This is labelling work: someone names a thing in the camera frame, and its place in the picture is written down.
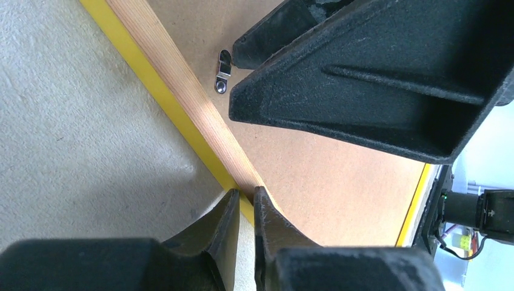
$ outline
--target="metal bracket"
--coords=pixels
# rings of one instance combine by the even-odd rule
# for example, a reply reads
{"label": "metal bracket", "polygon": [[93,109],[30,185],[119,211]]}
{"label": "metal bracket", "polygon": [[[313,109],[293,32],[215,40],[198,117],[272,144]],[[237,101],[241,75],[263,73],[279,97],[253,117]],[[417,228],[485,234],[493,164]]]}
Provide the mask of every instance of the metal bracket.
{"label": "metal bracket", "polygon": [[227,91],[227,82],[232,71],[232,57],[228,50],[222,50],[219,53],[219,67],[218,74],[216,75],[216,82],[214,83],[214,89],[219,94],[223,94]]}

